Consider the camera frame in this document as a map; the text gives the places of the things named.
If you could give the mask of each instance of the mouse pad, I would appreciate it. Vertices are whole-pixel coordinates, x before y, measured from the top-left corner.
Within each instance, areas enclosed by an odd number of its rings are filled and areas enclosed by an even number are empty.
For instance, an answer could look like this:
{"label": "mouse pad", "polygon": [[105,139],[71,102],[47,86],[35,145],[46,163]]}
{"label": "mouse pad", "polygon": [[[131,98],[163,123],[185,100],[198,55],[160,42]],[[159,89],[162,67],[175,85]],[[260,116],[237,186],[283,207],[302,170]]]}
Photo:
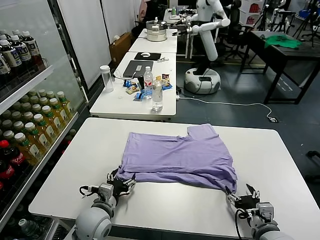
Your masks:
{"label": "mouse pad", "polygon": [[136,60],[131,60],[126,67],[123,77],[124,78],[132,78],[133,75],[137,77],[141,77],[145,74],[146,72],[146,67],[150,67],[152,71],[152,67],[154,65],[153,61],[136,61]]}
{"label": "mouse pad", "polygon": [[150,53],[150,56],[144,57],[144,56],[141,56],[142,52],[138,52],[138,53],[135,55],[134,60],[157,61],[158,59],[161,58],[161,53],[152,53],[152,52],[149,52],[149,53]]}

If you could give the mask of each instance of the shirt sleeve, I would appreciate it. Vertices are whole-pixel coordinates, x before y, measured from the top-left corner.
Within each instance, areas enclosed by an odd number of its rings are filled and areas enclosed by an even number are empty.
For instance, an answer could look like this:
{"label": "shirt sleeve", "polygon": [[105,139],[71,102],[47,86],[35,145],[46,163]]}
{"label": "shirt sleeve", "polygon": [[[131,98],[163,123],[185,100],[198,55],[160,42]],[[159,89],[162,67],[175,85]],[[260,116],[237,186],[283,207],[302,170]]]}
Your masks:
{"label": "shirt sleeve", "polygon": [[187,128],[188,135],[195,140],[211,139],[219,137],[211,124],[202,124],[197,126],[189,126]]}

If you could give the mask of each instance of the computer mouse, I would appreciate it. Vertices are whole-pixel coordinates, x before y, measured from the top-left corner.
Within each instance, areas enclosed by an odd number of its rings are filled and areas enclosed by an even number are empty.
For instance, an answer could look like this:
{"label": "computer mouse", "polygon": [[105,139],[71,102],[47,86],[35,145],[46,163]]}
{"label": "computer mouse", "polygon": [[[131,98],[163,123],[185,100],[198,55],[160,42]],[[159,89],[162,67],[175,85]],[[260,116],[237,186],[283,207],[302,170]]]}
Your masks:
{"label": "computer mouse", "polygon": [[148,58],[151,56],[151,54],[149,52],[143,52],[143,53],[141,53],[141,56],[144,58]]}

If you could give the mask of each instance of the green cloth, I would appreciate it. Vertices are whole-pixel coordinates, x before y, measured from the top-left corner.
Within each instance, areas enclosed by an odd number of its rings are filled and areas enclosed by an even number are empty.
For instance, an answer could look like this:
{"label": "green cloth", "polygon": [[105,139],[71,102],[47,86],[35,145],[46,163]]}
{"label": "green cloth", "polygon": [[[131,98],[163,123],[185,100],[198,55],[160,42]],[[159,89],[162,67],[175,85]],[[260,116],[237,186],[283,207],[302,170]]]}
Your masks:
{"label": "green cloth", "polygon": [[264,39],[265,45],[264,48],[267,48],[270,45],[290,48],[290,49],[297,49],[299,45],[302,44],[302,42],[296,40],[296,39],[290,39],[286,35],[273,35],[269,36]]}

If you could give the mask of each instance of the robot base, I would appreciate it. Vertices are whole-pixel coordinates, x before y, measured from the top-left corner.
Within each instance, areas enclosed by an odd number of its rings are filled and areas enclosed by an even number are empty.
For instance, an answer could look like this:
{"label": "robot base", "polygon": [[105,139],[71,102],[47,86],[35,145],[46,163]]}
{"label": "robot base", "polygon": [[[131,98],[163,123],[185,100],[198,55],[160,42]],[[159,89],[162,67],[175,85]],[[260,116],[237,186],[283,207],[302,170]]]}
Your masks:
{"label": "robot base", "polygon": [[194,75],[197,68],[189,69],[185,72],[184,89],[194,94],[213,94],[220,88],[220,75],[207,68],[205,75]]}

